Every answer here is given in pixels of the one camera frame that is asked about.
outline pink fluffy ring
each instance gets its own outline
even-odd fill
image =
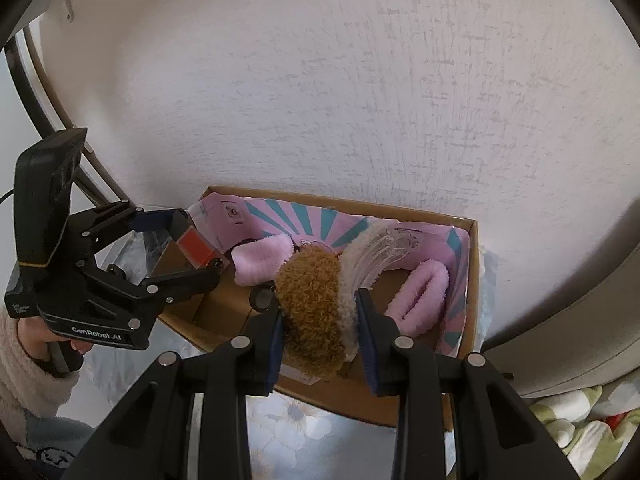
[[[433,328],[442,314],[449,286],[447,267],[437,260],[418,265],[385,312],[402,335],[416,337]]]
[[[254,286],[270,282],[293,254],[293,241],[280,234],[239,245],[231,251],[236,266],[236,285]]]

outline floral tablecloth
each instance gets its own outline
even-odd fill
[[[254,480],[388,480],[396,430],[274,393],[247,399]]]

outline textured wall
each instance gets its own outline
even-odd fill
[[[46,68],[137,201],[217,183],[476,218],[492,335],[632,245],[604,243],[640,183],[640,50],[608,0],[73,1]]]

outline screw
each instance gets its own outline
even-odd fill
[[[171,366],[178,360],[178,356],[175,352],[162,352],[158,357],[158,362],[162,366]]]
[[[252,307],[258,312],[266,312],[273,301],[274,293],[270,288],[259,288],[254,296],[255,305],[252,304]]]
[[[466,360],[469,361],[470,365],[476,366],[478,368],[483,367],[484,364],[486,363],[486,359],[484,358],[484,356],[477,352],[474,352],[473,354],[469,354]]]
[[[396,337],[394,341],[394,345],[396,345],[398,348],[401,348],[403,350],[408,350],[414,345],[414,340],[411,339],[409,336],[401,335]]]
[[[237,335],[231,340],[233,348],[247,348],[251,344],[251,340],[245,335]]]

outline brown plush toy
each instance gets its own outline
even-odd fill
[[[342,366],[338,256],[306,245],[280,267],[276,295],[284,312],[285,357],[301,372],[330,378]]]

